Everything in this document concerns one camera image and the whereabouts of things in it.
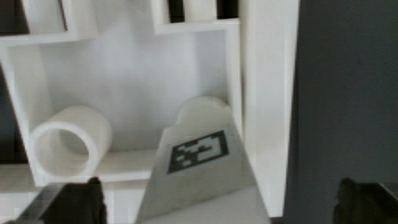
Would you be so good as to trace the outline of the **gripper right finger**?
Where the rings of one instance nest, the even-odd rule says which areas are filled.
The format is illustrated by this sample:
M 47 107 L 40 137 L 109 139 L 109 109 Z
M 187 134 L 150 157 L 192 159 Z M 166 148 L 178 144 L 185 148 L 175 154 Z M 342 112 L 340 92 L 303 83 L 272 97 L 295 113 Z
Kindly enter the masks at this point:
M 398 224 L 398 201 L 379 183 L 343 178 L 333 224 Z

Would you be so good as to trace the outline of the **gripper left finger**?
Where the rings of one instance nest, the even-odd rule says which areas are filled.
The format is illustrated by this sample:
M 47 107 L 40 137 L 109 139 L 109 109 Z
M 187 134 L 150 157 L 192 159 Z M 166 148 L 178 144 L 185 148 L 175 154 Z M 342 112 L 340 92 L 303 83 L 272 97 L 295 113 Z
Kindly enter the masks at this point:
M 93 177 L 86 183 L 50 184 L 15 224 L 107 224 L 107 205 L 102 181 Z

